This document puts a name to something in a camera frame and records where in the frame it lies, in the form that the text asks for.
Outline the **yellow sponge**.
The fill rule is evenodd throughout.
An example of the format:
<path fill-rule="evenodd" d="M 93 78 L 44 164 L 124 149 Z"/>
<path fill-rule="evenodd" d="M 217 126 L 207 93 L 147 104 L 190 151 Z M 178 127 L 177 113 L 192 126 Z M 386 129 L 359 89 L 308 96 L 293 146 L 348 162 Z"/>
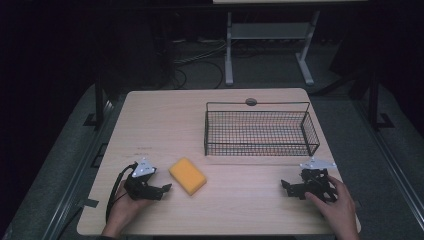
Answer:
<path fill-rule="evenodd" d="M 179 159 L 169 173 L 190 196 L 207 182 L 206 176 L 187 158 Z"/>

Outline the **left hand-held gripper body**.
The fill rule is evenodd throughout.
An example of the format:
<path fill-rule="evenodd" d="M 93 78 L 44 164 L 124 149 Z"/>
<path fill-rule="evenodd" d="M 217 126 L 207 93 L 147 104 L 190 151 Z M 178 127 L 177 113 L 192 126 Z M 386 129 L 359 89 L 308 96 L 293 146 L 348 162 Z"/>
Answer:
<path fill-rule="evenodd" d="M 136 161 L 135 169 L 128 175 L 124 188 L 132 200 L 161 200 L 164 190 L 150 186 L 149 179 L 155 174 L 156 168 L 146 159 Z"/>

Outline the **person's left hand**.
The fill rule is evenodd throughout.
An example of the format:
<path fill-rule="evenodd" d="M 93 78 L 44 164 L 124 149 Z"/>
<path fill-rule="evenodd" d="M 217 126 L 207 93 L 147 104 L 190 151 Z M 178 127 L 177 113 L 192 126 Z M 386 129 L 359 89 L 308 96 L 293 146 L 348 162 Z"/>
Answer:
<path fill-rule="evenodd" d="M 133 200 L 128 196 L 122 181 L 117 190 L 107 223 L 100 235 L 102 239 L 118 240 L 123 230 L 149 205 L 152 200 Z"/>

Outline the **person's right hand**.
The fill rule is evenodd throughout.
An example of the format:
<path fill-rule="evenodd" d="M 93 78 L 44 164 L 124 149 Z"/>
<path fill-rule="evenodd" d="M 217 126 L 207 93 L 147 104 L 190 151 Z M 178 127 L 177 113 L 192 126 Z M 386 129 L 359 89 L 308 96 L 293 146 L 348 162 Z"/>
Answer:
<path fill-rule="evenodd" d="M 327 204 L 310 192 L 305 197 L 322 213 L 338 240 L 360 240 L 357 231 L 355 203 L 344 183 L 329 176 L 337 193 L 337 200 Z"/>

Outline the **black wire basket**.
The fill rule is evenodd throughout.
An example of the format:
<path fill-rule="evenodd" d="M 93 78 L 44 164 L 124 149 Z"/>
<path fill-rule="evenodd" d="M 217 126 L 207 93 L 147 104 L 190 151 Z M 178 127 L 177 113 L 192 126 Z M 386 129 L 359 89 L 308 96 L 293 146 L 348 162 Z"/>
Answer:
<path fill-rule="evenodd" d="M 212 156 L 312 156 L 320 146 L 308 102 L 208 102 L 204 126 Z"/>

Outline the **black metal post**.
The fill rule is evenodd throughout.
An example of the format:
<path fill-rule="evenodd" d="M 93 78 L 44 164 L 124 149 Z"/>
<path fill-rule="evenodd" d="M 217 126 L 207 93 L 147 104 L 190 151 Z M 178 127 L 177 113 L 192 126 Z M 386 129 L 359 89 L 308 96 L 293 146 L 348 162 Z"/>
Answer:
<path fill-rule="evenodd" d="M 89 114 L 84 122 L 85 126 L 93 126 L 98 130 L 104 121 L 104 101 L 103 88 L 101 82 L 101 67 L 102 62 L 99 57 L 94 57 L 92 63 L 92 71 L 94 74 L 94 89 L 95 89 L 95 113 Z"/>
<path fill-rule="evenodd" d="M 393 128 L 394 124 L 386 113 L 378 112 L 379 103 L 379 65 L 373 62 L 370 65 L 369 97 L 368 97 L 368 121 L 374 131 L 382 128 Z"/>

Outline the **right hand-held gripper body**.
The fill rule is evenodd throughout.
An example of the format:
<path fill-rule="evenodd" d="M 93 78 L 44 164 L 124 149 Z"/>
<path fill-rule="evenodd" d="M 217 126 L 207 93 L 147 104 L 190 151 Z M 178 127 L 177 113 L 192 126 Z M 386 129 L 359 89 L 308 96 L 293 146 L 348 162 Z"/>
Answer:
<path fill-rule="evenodd" d="M 300 200 L 304 200 L 305 193 L 310 192 L 323 202 L 335 202 L 336 190 L 330 185 L 328 170 L 336 167 L 337 165 L 334 162 L 328 162 L 311 157 L 307 162 L 300 164 L 300 177 L 302 179 L 302 183 L 288 183 L 287 195 L 289 197 L 298 197 Z"/>

